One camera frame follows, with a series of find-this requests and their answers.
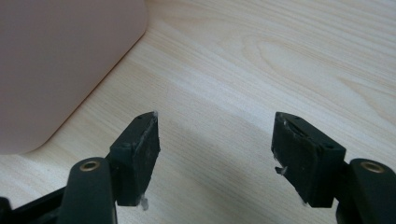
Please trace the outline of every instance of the wood grain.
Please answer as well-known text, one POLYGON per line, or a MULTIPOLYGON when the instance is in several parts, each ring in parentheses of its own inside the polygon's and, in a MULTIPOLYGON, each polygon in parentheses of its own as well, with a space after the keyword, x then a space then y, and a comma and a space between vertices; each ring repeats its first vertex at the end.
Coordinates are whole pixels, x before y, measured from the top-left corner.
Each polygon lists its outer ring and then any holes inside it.
POLYGON ((147 1, 146 34, 46 145, 0 157, 14 207, 105 156, 139 114, 159 111, 149 210, 120 223, 335 223, 276 175, 276 111, 396 169, 396 2, 147 1))

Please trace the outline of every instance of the light wood surface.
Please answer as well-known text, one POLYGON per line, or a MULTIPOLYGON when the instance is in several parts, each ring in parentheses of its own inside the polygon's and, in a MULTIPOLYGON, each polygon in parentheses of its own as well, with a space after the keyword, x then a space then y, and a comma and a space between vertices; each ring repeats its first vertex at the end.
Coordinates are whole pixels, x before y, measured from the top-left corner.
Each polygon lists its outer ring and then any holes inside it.
POLYGON ((276 111, 396 169, 395 1, 147 1, 146 34, 46 145, 0 157, 18 207, 159 112, 149 209, 119 223, 335 223, 275 173, 276 111))

